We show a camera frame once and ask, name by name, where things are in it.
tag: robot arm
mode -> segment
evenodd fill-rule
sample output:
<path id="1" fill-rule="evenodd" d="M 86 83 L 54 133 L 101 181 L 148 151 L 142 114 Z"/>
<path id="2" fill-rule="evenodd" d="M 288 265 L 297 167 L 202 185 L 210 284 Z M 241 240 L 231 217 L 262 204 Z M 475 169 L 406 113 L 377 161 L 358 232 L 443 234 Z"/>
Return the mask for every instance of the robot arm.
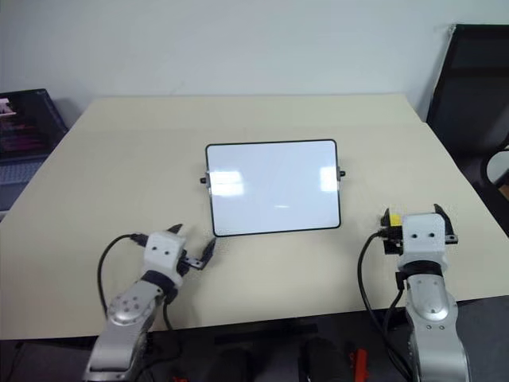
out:
<path id="1" fill-rule="evenodd" d="M 449 218 L 436 213 L 404 216 L 390 226 L 385 248 L 397 248 L 399 287 L 406 280 L 406 313 L 412 326 L 410 355 L 419 381 L 469 382 L 468 359 L 456 331 L 457 303 L 445 288 L 445 245 L 456 244 Z"/>
<path id="2" fill-rule="evenodd" d="M 157 308 L 177 296 L 189 267 L 207 265 L 215 241 L 205 248 L 202 260 L 187 257 L 184 245 L 185 238 L 176 232 L 155 232 L 148 237 L 142 277 L 109 305 L 107 324 L 94 345 L 84 380 L 130 380 L 136 375 Z"/>

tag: whiteboard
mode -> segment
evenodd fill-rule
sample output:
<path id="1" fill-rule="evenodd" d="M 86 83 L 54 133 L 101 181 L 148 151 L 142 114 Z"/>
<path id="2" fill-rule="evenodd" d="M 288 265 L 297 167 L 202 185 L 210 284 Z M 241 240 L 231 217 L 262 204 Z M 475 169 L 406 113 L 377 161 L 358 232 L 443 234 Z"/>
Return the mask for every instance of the whiteboard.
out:
<path id="1" fill-rule="evenodd" d="M 336 142 L 207 146 L 216 236 L 340 226 Z"/>

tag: beige tabletop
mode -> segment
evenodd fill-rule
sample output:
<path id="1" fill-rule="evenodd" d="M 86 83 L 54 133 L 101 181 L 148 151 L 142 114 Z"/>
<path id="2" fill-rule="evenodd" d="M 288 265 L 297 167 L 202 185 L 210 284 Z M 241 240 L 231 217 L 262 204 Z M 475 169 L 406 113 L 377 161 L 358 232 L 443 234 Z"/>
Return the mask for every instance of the beige tabletop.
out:
<path id="1" fill-rule="evenodd" d="M 401 95 L 169 97 L 95 101 L 0 224 L 1 338 L 97 334 L 95 272 L 119 234 L 183 223 L 190 255 L 212 237 L 204 148 L 214 142 L 333 138 L 347 177 L 338 229 L 218 239 L 170 306 L 175 328 L 362 310 L 357 256 L 386 207 L 449 213 L 446 283 L 458 299 L 509 293 L 509 240 L 433 132 Z M 364 264 L 372 305 L 396 294 L 396 258 L 375 242 Z M 104 268 L 125 290 L 142 249 L 123 242 Z M 155 329 L 162 329 L 160 320 Z"/>

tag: red object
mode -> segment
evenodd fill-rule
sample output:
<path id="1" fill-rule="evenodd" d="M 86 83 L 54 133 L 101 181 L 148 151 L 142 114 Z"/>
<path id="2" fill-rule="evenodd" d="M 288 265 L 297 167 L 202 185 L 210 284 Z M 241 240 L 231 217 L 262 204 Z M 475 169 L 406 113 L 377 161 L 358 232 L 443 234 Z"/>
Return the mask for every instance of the red object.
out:
<path id="1" fill-rule="evenodd" d="M 369 377 L 367 372 L 367 351 L 366 349 L 357 349 L 355 353 L 350 354 L 353 363 L 354 381 L 365 382 Z"/>

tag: chair backrest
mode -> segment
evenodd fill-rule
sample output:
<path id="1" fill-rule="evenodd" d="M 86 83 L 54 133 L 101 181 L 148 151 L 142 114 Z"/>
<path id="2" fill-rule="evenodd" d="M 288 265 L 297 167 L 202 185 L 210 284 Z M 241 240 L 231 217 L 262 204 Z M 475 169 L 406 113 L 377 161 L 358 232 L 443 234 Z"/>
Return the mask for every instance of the chair backrest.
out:
<path id="1" fill-rule="evenodd" d="M 426 122 L 455 160 L 509 144 L 509 25 L 456 25 Z"/>

